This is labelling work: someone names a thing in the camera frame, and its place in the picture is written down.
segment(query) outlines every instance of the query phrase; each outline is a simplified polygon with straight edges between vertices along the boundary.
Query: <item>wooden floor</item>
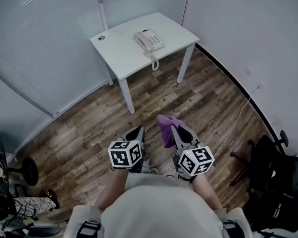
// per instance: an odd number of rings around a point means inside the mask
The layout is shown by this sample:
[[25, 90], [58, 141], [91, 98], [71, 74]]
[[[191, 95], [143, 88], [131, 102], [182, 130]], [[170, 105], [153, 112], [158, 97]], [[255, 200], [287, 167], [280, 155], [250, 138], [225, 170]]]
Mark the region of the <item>wooden floor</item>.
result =
[[249, 155], [249, 139], [257, 142], [268, 131], [248, 104], [221, 150], [247, 99], [230, 79], [197, 49], [183, 82], [176, 77], [184, 51], [161, 60], [159, 70], [146, 67], [128, 78], [136, 113], [128, 112], [119, 85], [104, 86], [71, 108], [43, 130], [18, 155], [33, 158], [39, 183], [32, 193], [52, 188], [61, 208], [41, 219], [61, 221], [70, 217], [74, 206], [93, 204], [105, 186], [111, 164], [107, 148], [120, 134], [142, 125], [146, 129], [146, 151], [150, 165], [161, 172], [172, 170], [174, 149], [165, 149], [156, 116], [172, 115], [185, 122], [215, 155], [210, 177], [216, 193], [228, 209], [247, 201], [247, 180], [235, 187], [230, 181], [243, 166], [230, 157], [232, 150]]

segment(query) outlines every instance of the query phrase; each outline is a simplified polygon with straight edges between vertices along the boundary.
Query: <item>purple cloth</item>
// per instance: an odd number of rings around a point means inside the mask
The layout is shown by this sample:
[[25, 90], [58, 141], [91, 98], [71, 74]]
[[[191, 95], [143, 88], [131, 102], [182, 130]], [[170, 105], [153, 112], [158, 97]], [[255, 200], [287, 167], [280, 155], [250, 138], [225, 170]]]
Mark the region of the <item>purple cloth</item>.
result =
[[173, 134], [172, 134], [171, 125], [174, 125], [177, 128], [179, 125], [184, 125], [184, 122], [172, 116], [158, 115], [157, 124], [161, 129], [162, 139], [164, 141], [164, 147], [165, 148], [172, 147]]

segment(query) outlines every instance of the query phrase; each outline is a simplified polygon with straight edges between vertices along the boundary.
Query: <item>table leg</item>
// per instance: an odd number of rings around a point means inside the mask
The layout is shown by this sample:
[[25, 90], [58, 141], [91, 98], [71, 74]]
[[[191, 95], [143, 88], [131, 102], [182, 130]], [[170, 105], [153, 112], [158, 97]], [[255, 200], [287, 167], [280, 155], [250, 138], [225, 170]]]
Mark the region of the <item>table leg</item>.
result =
[[179, 71], [179, 75], [178, 75], [178, 78], [177, 78], [177, 83], [178, 84], [181, 84], [181, 82], [183, 80], [183, 77], [184, 77], [185, 71], [187, 70], [187, 67], [188, 67], [192, 52], [194, 50], [194, 47], [195, 47], [195, 43], [187, 47], [187, 50], [185, 52], [185, 55], [184, 55], [184, 58], [183, 58], [183, 61], [182, 61], [182, 65], [181, 65], [181, 68], [180, 68], [180, 71]]
[[101, 60], [101, 69], [103, 70], [103, 73], [105, 74], [105, 77], [109, 83], [109, 85], [113, 85], [114, 82], [113, 82], [113, 79], [111, 78], [111, 75], [109, 73], [109, 68], [108, 68], [108, 65], [107, 63], [104, 61], [104, 59], [102, 57], [100, 57], [100, 60]]
[[121, 91], [123, 92], [123, 95], [124, 95], [127, 107], [129, 109], [129, 112], [131, 114], [133, 114], [135, 112], [135, 108], [134, 108], [133, 100], [131, 99], [131, 96], [130, 96], [127, 80], [126, 79], [121, 80], [121, 81], [118, 80], [118, 82], [119, 82]]

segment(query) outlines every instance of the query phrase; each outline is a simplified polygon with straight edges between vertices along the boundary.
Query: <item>black baseboard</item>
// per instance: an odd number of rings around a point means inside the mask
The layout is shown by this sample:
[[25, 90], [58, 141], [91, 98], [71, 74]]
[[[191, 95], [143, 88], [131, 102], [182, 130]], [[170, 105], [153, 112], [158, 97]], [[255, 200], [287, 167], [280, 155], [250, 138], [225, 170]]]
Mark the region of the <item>black baseboard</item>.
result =
[[[225, 67], [218, 60], [216, 60], [209, 52], [207, 52], [199, 44], [196, 43], [195, 47], [199, 51], [201, 51], [203, 54], [205, 54], [217, 67], [219, 67], [221, 69], [221, 71], [223, 71], [230, 78], [230, 80], [233, 81], [233, 83], [239, 88], [239, 90], [245, 95], [245, 97], [247, 99], [249, 99], [250, 95], [248, 94], [248, 92], [241, 86], [241, 84], [236, 80], [236, 78], [234, 78], [233, 75], [227, 69], [225, 69]], [[274, 138], [274, 140], [278, 141], [279, 139], [278, 139], [277, 135], [275, 134], [273, 128], [268, 123], [268, 121], [265, 118], [264, 114], [260, 111], [259, 107], [256, 105], [256, 103], [253, 101], [252, 98], [250, 98], [249, 102], [253, 106], [253, 108], [255, 109], [257, 114], [260, 116], [260, 118], [263, 120], [264, 124], [268, 128], [268, 130], [269, 130], [270, 134], [272, 135], [272, 137]], [[278, 145], [278, 148], [279, 148], [279, 150], [282, 154], [285, 154], [285, 151], [284, 151], [284, 149], [282, 148], [281, 145]]]

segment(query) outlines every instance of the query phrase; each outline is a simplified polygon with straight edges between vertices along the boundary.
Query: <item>telephone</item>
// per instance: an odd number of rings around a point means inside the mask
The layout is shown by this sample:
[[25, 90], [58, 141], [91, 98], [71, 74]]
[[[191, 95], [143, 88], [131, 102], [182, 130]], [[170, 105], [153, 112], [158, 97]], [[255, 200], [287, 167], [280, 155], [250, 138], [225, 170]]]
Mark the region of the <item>telephone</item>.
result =
[[145, 51], [144, 55], [152, 61], [152, 70], [157, 70], [159, 68], [159, 61], [154, 57], [152, 52], [163, 48], [164, 43], [150, 29], [137, 32], [134, 34], [134, 37], [135, 41]]

